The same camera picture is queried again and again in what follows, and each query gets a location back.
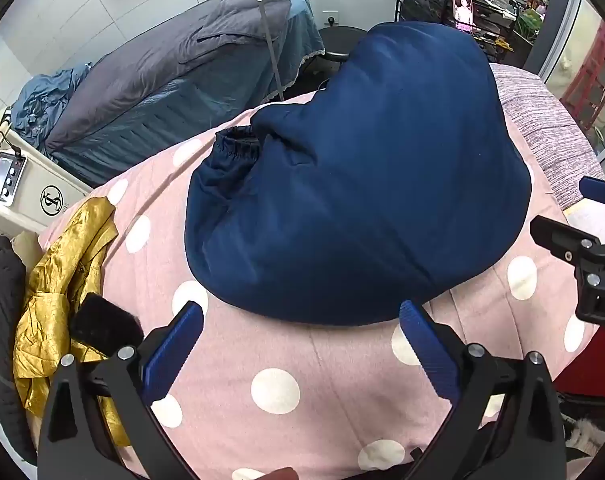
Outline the grey blue duvet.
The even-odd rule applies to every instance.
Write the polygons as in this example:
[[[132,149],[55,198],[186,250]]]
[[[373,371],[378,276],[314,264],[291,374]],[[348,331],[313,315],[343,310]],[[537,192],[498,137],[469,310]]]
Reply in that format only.
[[[39,148],[96,188],[277,98],[323,50],[308,0],[207,0],[90,67]]]

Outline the black round stool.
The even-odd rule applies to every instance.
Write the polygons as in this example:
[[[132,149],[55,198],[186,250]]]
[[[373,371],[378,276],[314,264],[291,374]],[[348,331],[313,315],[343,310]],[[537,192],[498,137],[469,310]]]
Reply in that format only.
[[[351,26],[331,26],[320,30],[324,44],[322,56],[331,62],[344,63],[367,31]]]

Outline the black metal shelf rack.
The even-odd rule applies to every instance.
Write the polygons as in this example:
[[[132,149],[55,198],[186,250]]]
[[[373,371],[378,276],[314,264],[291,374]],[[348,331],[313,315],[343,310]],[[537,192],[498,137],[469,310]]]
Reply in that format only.
[[[531,43],[518,31],[522,7],[495,0],[396,0],[396,22],[446,25],[472,36],[488,60],[522,68]]]

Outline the black garment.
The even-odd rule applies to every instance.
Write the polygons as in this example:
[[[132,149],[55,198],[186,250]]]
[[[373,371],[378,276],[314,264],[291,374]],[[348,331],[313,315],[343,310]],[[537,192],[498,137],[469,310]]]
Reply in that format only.
[[[26,410],[17,391],[13,373],[16,328],[26,289],[26,268],[14,253],[7,237],[0,237],[0,424],[16,453],[28,464],[37,465]]]

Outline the pink polka dot bed sheet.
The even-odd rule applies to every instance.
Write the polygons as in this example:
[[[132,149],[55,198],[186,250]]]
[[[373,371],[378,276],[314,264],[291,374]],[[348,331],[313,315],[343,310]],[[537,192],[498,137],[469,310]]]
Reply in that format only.
[[[281,321],[227,304],[188,267],[192,174],[219,131],[247,125],[263,107],[98,189],[115,207],[118,231],[103,266],[104,295],[139,318],[144,330],[169,322],[187,301],[202,306],[203,335],[154,406],[201,477],[249,479],[289,466],[305,479],[338,479],[404,463],[412,448],[431,440],[448,405],[429,385],[398,315],[360,326]],[[531,175],[522,231],[489,269],[424,304],[464,341],[507,358],[537,350],[559,374],[595,328],[575,317],[572,269],[538,248],[528,225],[540,214],[605,241],[605,207],[582,198],[561,208],[522,133],[503,115]]]

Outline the potted green plant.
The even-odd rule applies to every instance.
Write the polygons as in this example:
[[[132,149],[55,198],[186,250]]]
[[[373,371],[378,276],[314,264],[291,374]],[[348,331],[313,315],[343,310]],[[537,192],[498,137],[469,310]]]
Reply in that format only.
[[[536,10],[523,6],[517,15],[514,30],[526,41],[534,44],[544,19],[545,17]]]

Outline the small digital display device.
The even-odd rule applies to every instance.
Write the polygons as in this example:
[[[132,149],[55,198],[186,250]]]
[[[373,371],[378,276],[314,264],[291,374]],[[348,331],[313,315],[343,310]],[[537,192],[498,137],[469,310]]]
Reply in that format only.
[[[12,206],[27,159],[14,152],[0,152],[0,204]]]

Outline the navy blue puffer jacket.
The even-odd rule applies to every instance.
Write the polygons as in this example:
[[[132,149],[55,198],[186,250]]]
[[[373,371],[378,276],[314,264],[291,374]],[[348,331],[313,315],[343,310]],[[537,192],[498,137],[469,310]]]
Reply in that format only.
[[[308,102],[265,106],[217,133],[188,187],[186,260],[234,307],[373,324],[493,266],[530,200],[474,39],[382,23]]]

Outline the red ladder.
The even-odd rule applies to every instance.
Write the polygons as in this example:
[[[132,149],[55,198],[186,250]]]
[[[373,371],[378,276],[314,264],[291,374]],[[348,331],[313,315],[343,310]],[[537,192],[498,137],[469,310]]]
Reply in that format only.
[[[605,23],[601,22],[595,39],[561,103],[578,127],[587,132],[605,105]]]

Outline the gold satin jacket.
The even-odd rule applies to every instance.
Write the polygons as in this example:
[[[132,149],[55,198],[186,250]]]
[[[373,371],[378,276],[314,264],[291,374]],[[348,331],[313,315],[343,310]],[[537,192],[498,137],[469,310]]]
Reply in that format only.
[[[33,417],[43,417],[50,382],[65,354],[81,363],[107,359],[92,344],[71,336],[68,325],[86,296],[102,292],[103,262],[118,237],[114,214],[107,198],[86,200],[28,276],[13,375],[22,406]]]

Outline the blue crumpled cloth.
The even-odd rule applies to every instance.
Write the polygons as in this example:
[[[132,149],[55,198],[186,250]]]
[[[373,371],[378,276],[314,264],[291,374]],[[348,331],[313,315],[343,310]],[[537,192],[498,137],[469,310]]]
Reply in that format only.
[[[82,63],[51,75],[39,74],[22,87],[11,106],[12,128],[22,140],[46,152],[48,135],[92,67],[91,63]]]

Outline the white bedside cabinet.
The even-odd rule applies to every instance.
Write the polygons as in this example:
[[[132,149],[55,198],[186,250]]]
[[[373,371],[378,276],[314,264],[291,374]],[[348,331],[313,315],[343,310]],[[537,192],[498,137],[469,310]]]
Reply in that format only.
[[[0,130],[0,152],[27,159],[12,206],[0,204],[0,236],[42,233],[92,188],[56,165],[11,129]]]

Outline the red suitcase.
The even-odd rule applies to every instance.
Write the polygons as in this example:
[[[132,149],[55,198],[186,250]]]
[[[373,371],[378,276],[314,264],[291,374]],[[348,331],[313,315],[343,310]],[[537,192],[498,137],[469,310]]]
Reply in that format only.
[[[605,327],[554,381],[557,391],[605,398]]]

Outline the mauve knitted blanket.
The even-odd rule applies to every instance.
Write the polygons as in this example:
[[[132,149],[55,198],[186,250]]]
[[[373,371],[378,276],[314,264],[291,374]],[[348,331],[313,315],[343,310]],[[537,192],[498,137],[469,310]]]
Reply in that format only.
[[[563,209],[577,204],[582,177],[604,177],[597,155],[563,104],[539,76],[510,65],[490,65],[504,112],[515,123]]]

